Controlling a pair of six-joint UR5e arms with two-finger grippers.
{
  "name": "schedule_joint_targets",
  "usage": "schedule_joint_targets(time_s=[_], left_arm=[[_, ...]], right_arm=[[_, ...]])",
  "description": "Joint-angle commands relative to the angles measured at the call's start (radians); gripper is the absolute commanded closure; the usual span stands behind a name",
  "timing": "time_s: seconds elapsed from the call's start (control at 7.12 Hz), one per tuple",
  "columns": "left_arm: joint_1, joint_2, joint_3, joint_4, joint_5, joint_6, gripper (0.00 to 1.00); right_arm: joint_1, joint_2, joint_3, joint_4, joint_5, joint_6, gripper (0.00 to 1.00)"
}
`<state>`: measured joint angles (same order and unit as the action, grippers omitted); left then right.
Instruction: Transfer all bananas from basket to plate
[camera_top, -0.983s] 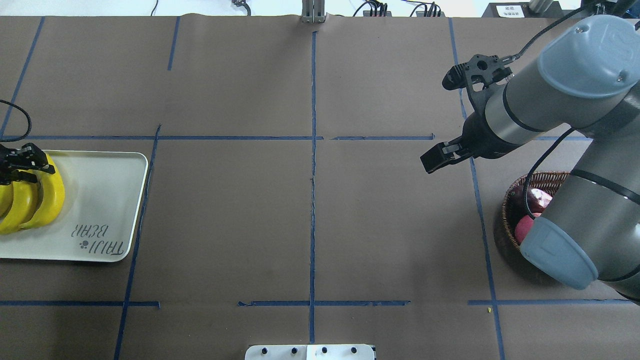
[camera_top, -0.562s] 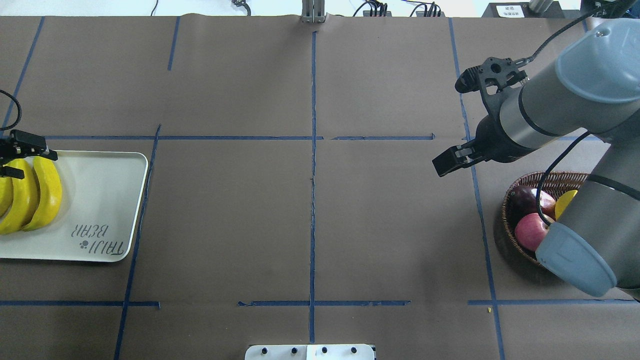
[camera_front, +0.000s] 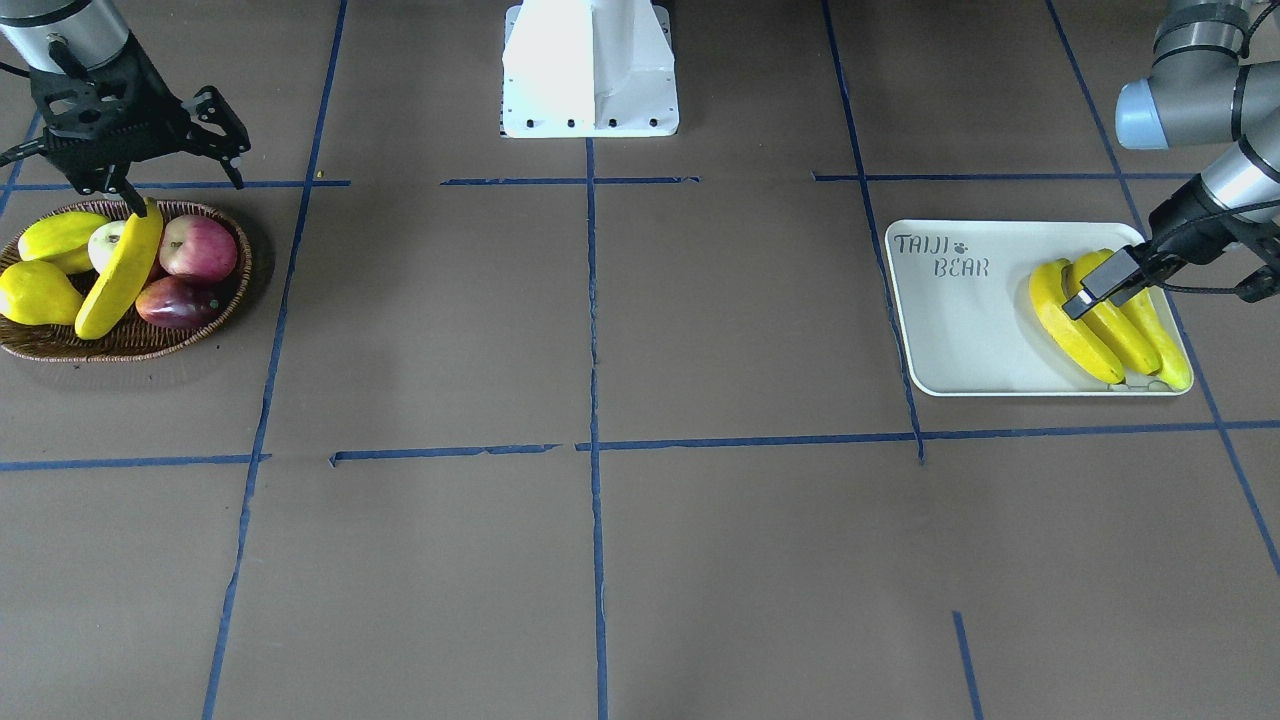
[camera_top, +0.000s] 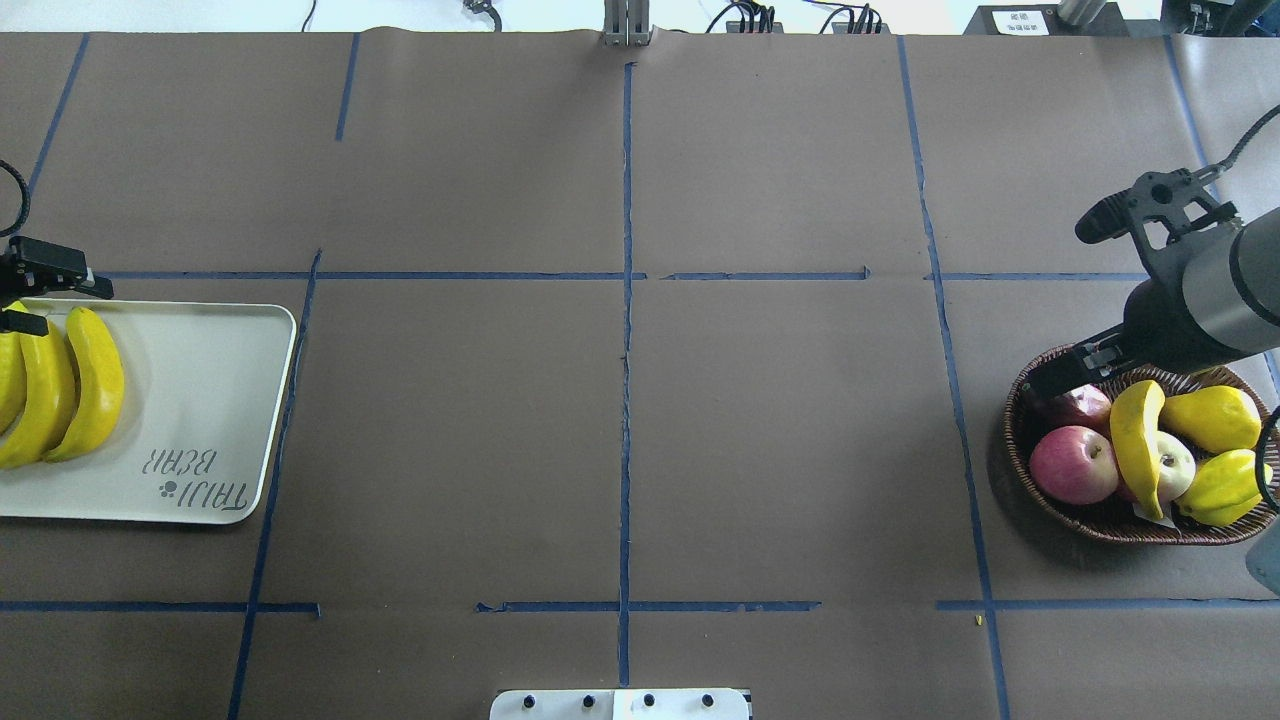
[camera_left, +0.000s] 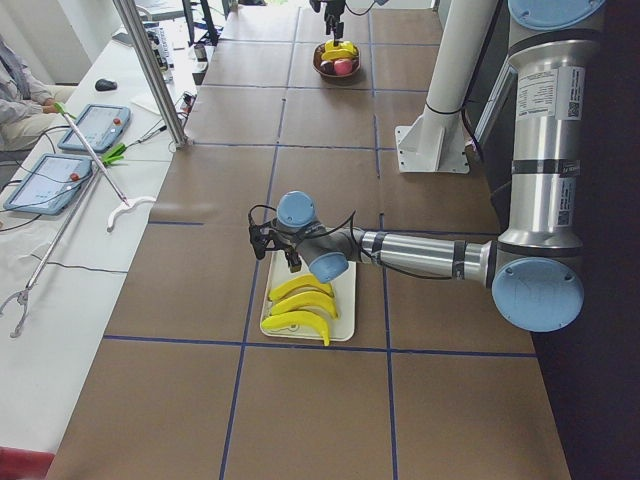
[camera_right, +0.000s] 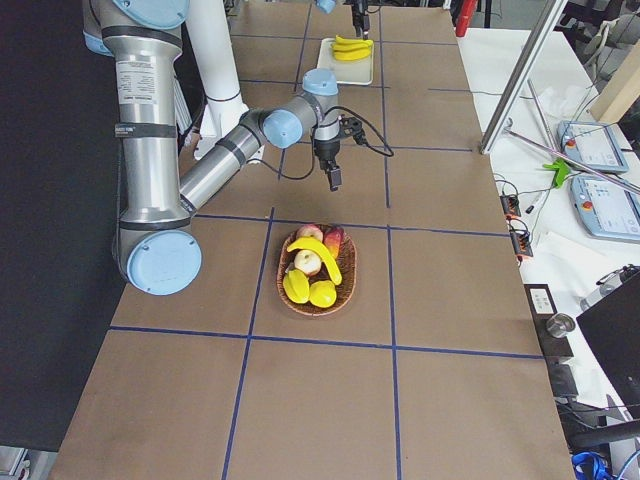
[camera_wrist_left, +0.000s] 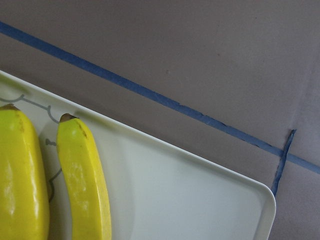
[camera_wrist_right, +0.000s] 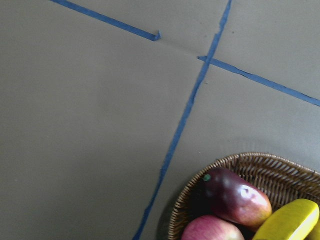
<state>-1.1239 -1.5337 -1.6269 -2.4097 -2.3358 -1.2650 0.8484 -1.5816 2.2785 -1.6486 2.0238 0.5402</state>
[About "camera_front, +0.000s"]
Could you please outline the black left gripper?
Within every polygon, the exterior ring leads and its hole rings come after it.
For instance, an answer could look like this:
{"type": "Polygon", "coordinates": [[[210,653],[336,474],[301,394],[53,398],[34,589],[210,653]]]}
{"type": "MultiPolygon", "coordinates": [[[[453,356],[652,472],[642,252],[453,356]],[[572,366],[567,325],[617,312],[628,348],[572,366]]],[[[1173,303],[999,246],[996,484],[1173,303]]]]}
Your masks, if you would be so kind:
{"type": "MultiPolygon", "coordinates": [[[[1068,278],[1079,288],[1068,288],[1065,314],[1079,320],[1103,301],[1124,305],[1152,281],[1167,281],[1188,264],[1207,265],[1233,242],[1261,237],[1261,225],[1226,213],[1202,178],[1189,179],[1149,214],[1148,245],[1126,245],[1114,251],[1093,270],[1083,261],[1070,265],[1068,278]]],[[[1235,284],[1235,296],[1256,304],[1279,292],[1279,246],[1247,245],[1262,265],[1235,284]]]]}

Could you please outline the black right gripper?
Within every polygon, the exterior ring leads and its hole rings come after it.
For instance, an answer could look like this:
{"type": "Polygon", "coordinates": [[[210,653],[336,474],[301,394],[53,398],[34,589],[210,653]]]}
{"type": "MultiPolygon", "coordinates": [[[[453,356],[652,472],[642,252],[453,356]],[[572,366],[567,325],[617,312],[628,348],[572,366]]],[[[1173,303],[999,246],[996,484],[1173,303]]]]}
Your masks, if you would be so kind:
{"type": "Polygon", "coordinates": [[[42,152],[83,195],[105,193],[146,218],[145,197],[128,181],[136,163],[187,151],[216,160],[234,190],[251,150],[248,131],[215,86],[182,102],[133,35],[100,67],[64,35],[45,44],[52,70],[32,68],[31,92],[44,119],[42,152]]]}

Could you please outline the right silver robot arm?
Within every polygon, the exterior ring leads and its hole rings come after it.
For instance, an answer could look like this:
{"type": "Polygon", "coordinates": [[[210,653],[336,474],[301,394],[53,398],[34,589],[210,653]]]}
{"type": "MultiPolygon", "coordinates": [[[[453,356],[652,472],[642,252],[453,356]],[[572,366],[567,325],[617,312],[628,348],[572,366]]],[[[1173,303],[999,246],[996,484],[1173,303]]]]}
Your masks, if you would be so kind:
{"type": "Polygon", "coordinates": [[[147,217],[129,182],[136,163],[178,152],[218,161],[236,190],[251,149],[243,122],[214,86],[182,100],[113,1],[5,1],[3,37],[26,68],[44,128],[3,151],[3,164],[40,155],[79,195],[102,193],[147,217]]]}

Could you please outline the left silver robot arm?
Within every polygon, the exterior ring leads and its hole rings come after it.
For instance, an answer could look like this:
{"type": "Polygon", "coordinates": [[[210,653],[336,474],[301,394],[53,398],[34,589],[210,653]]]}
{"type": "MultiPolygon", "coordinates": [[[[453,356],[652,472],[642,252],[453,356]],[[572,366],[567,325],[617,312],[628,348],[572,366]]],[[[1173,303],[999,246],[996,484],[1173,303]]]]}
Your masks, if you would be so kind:
{"type": "Polygon", "coordinates": [[[1279,74],[1248,61],[1260,20],[1244,1],[1171,1],[1155,35],[1146,78],[1123,87],[1115,111],[1121,146],[1156,150],[1224,143],[1225,152],[1149,214],[1151,237],[1117,250],[1069,293],[1073,319],[1142,290],[1169,290],[1184,266],[1233,246],[1261,265],[1229,290],[1253,304],[1277,293],[1279,74]]]}

